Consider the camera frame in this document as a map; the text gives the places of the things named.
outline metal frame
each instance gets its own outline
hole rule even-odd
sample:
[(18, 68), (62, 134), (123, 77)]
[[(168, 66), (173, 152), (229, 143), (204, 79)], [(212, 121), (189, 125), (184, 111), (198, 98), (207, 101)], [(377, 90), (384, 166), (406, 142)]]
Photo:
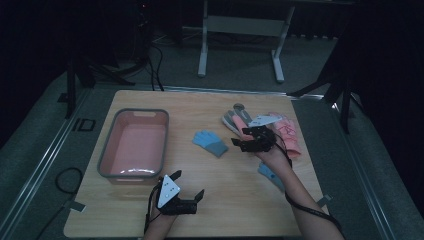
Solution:
[(238, 34), (253, 34), (261, 36), (279, 37), (278, 46), (271, 51), (274, 65), (275, 78), (277, 82), (284, 82), (284, 74), (281, 66), (280, 55), (287, 37), (295, 7), (291, 6), (285, 21), (270, 19), (251, 19), (208, 15), (208, 0), (203, 1), (203, 27), (202, 27), (202, 49), (200, 51), (199, 77), (206, 76), (206, 65), (208, 58), (208, 32), (225, 32)]

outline plastic container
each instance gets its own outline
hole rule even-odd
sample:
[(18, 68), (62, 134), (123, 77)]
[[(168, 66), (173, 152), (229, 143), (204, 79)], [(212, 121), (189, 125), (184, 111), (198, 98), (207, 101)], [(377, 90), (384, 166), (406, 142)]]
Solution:
[(169, 114), (162, 109), (116, 113), (97, 165), (113, 184), (156, 184), (163, 168)]

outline wire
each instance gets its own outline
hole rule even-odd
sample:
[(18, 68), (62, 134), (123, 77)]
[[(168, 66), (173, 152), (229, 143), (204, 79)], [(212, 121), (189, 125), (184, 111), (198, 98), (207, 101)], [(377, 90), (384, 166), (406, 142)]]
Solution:
[(147, 228), (149, 228), (149, 225), (151, 222), (153, 222), (156, 218), (158, 218), (161, 214), (159, 213), (156, 217), (154, 217), (152, 220), (150, 220), (150, 212), (152, 209), (152, 200), (153, 200), (153, 194), (158, 190), (159, 186), (162, 184), (162, 181), (159, 181), (159, 183), (153, 187), (152, 192), (149, 196), (149, 203), (147, 206), (147, 213), (146, 213), (146, 220), (144, 222), (144, 233), (146, 233)]
[[(65, 173), (67, 173), (68, 171), (76, 171), (78, 173), (78, 184), (75, 187), (75, 189), (73, 189), (73, 190), (66, 190), (59, 183), (59, 180), (62, 177), (62, 175), (65, 174)], [(81, 185), (82, 177), (83, 177), (82, 171), (79, 170), (78, 168), (75, 168), (75, 167), (66, 168), (65, 170), (62, 170), (58, 175), (56, 175), (56, 178), (55, 178), (56, 188), (59, 191), (63, 192), (63, 193), (67, 193), (67, 194), (71, 194), (71, 195), (68, 197), (68, 199), (65, 201), (65, 203), (60, 207), (60, 209), (58, 211), (56, 211), (56, 213), (50, 218), (50, 220), (46, 223), (46, 225), (44, 225), (43, 229), (40, 231), (40, 233), (38, 234), (38, 236), (35, 239), (40, 239), (41, 238), (41, 236), (46, 231), (46, 229), (50, 226), (50, 224), (66, 208), (65, 207), (66, 206), (66, 203), (68, 201), (71, 201), (75, 197), (75, 195), (78, 193), (78, 189), (79, 189), (79, 187)]]
[(156, 47), (154, 45), (152, 45), (151, 47), (156, 49), (160, 54), (160, 58), (159, 58), (159, 62), (158, 62), (158, 66), (156, 67), (156, 70), (154, 70), (154, 68), (153, 68), (153, 63), (152, 63), (151, 58), (149, 57), (149, 59), (148, 59), (148, 63), (149, 63), (150, 69), (151, 69), (150, 82), (151, 82), (151, 85), (152, 85), (152, 90), (155, 91), (154, 81), (156, 80), (158, 85), (159, 85), (160, 90), (163, 92), (163, 91), (165, 91), (165, 89), (163, 88), (162, 83), (160, 82), (160, 78), (159, 78), (159, 69), (160, 69), (160, 66), (162, 64), (163, 53), (162, 53), (162, 50), (160, 50), (158, 47)]

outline wooden table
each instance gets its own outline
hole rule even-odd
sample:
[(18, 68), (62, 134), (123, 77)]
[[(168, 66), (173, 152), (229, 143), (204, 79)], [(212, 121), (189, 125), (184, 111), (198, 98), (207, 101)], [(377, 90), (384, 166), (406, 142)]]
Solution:
[[(291, 207), (281, 191), (257, 172), (260, 160), (231, 143), (236, 138), (221, 116), (242, 103), (252, 117), (269, 111), (284, 113), (296, 123), (302, 156), (293, 168), (316, 199), (322, 192), (296, 114), (282, 95), (118, 91), (111, 104), (76, 201), (84, 212), (71, 211), (67, 237), (141, 237), (152, 186), (113, 185), (97, 172), (97, 163), (113, 117), (122, 108), (160, 108), (170, 116), (168, 146), (161, 175), (182, 170), (176, 180), (180, 198), (192, 199), (205, 189), (195, 215), (181, 215), (170, 237), (231, 237), (300, 235)], [(229, 147), (216, 158), (191, 142), (196, 131), (215, 132)]]

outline glove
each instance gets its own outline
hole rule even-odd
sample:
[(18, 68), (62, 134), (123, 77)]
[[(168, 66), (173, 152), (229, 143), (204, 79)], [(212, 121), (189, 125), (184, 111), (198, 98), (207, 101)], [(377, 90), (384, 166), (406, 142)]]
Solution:
[(273, 173), (271, 171), (271, 169), (268, 168), (268, 166), (266, 166), (263, 162), (261, 162), (259, 164), (259, 168), (258, 168), (258, 172), (262, 175), (264, 175), (265, 177), (267, 177), (272, 183), (274, 183), (275, 186), (277, 186), (282, 192), (285, 191), (283, 182), (281, 182), (281, 179), (277, 177), (277, 175), (275, 175), (275, 173)]
[(225, 143), (211, 131), (202, 130), (194, 134), (192, 141), (194, 144), (201, 146), (216, 157), (221, 157), (228, 150)]

